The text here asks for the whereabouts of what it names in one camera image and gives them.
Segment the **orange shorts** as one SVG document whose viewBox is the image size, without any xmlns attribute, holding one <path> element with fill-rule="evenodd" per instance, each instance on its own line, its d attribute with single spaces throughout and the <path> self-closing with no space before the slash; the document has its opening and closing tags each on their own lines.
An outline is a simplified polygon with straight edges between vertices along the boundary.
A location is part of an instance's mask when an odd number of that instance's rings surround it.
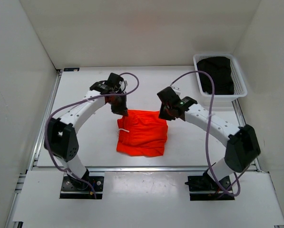
<svg viewBox="0 0 284 228">
<path fill-rule="evenodd" d="M 159 111 L 128 110 L 117 120 L 116 151 L 129 156 L 158 157 L 164 155 L 168 125 Z"/>
</svg>

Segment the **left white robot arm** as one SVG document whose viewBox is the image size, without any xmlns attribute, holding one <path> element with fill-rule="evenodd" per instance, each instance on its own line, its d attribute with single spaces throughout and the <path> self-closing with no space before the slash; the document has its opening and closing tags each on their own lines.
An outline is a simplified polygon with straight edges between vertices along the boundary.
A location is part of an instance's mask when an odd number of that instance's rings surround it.
<svg viewBox="0 0 284 228">
<path fill-rule="evenodd" d="M 65 114 L 49 119 L 44 147 L 53 159 L 57 158 L 61 162 L 70 183 L 78 190 L 88 189 L 90 185 L 89 171 L 78 157 L 77 133 L 106 104 L 111 105 L 112 113 L 127 116 L 126 86 L 121 75 L 111 73 L 107 80 L 95 82 L 83 99 Z"/>
</svg>

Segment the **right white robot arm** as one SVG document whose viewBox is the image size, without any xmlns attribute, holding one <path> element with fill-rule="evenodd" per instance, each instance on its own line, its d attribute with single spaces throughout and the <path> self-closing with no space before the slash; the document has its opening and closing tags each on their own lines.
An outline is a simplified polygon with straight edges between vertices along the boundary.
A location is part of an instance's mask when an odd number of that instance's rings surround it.
<svg viewBox="0 0 284 228">
<path fill-rule="evenodd" d="M 202 190 L 224 189 L 221 180 L 233 173 L 242 173 L 260 154 L 260 147 L 255 130 L 250 125 L 233 125 L 218 116 L 212 115 L 193 98 L 180 98 L 175 90 L 168 86 L 158 92 L 161 101 L 159 118 L 173 121 L 181 120 L 187 126 L 194 125 L 209 136 L 216 138 L 224 147 L 224 156 L 215 163 L 208 163 L 199 182 L 194 185 Z"/>
</svg>

